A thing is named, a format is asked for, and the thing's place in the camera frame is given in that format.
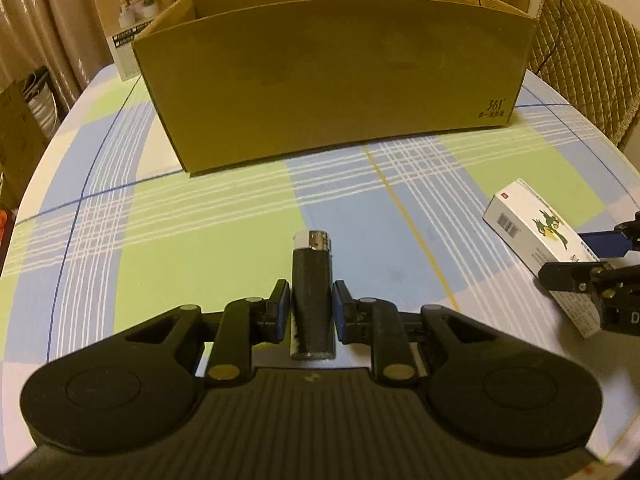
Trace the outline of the black lighter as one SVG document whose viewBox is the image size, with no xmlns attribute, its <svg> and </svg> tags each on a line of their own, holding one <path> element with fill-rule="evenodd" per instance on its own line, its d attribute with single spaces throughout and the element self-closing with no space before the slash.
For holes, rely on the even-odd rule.
<svg viewBox="0 0 640 480">
<path fill-rule="evenodd" d="M 318 230 L 302 231 L 294 235 L 293 242 L 291 358 L 301 361 L 333 360 L 335 342 L 329 235 Z"/>
</svg>

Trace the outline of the white long medicine box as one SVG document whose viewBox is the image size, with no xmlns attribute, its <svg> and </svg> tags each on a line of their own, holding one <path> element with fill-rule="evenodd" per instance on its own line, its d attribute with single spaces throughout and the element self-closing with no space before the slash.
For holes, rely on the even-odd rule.
<svg viewBox="0 0 640 480">
<path fill-rule="evenodd" d="M 494 195 L 483 219 L 533 274 L 538 274 L 546 263 L 599 260 L 573 228 L 522 179 Z"/>
</svg>

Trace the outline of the checked bed sheet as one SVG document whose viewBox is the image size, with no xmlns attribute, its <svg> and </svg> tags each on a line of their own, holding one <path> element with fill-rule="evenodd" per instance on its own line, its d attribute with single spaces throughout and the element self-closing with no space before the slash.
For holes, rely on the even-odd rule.
<svg viewBox="0 0 640 480">
<path fill-rule="evenodd" d="M 639 452 L 639 344 L 582 338 L 485 223 L 523 180 L 577 231 L 639 208 L 628 159 L 527 75 L 510 125 L 354 146 L 192 177 L 141 79 L 105 67 L 52 138 L 21 200 L 1 274 L 1 465 L 32 450 L 20 392 L 40 365 L 180 304 L 217 311 L 291 274 L 294 235 L 326 231 L 353 295 L 443 304 L 578 359 L 599 378 L 590 445 Z"/>
</svg>

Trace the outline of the quilted brown chair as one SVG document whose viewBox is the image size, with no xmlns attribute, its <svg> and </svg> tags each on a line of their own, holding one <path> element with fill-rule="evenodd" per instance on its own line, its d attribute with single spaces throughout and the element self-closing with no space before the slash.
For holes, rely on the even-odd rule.
<svg viewBox="0 0 640 480">
<path fill-rule="evenodd" d="M 639 29 L 600 0 L 542 0 L 528 69 L 618 148 L 639 122 Z"/>
</svg>

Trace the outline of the large brown cardboard box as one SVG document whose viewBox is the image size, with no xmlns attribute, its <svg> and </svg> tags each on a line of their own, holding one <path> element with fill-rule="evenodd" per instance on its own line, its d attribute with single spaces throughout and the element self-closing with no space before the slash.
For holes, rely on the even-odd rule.
<svg viewBox="0 0 640 480">
<path fill-rule="evenodd" d="M 178 0 L 134 55 L 190 174 L 496 128 L 535 31 L 499 0 Z"/>
</svg>

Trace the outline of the brown paper bag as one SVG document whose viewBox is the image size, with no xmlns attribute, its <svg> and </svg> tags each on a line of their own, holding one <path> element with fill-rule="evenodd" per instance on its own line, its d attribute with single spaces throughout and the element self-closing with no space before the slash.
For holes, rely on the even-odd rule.
<svg viewBox="0 0 640 480">
<path fill-rule="evenodd" d="M 60 125 L 46 66 L 1 91 L 1 205 L 20 206 L 29 181 Z"/>
</svg>

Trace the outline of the small white product box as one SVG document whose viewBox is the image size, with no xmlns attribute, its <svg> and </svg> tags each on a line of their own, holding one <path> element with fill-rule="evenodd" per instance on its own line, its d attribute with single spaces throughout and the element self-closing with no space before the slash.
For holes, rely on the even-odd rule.
<svg viewBox="0 0 640 480">
<path fill-rule="evenodd" d="M 140 74 L 134 40 L 175 0 L 94 0 L 107 47 L 119 77 L 126 81 Z"/>
</svg>

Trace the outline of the beige curtain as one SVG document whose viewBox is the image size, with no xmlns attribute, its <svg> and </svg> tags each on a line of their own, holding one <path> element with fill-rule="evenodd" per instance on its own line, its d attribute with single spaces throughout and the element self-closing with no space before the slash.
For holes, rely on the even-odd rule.
<svg viewBox="0 0 640 480">
<path fill-rule="evenodd" d="M 94 0 L 1 0 L 1 87 L 47 67 L 65 114 L 111 64 Z"/>
</svg>

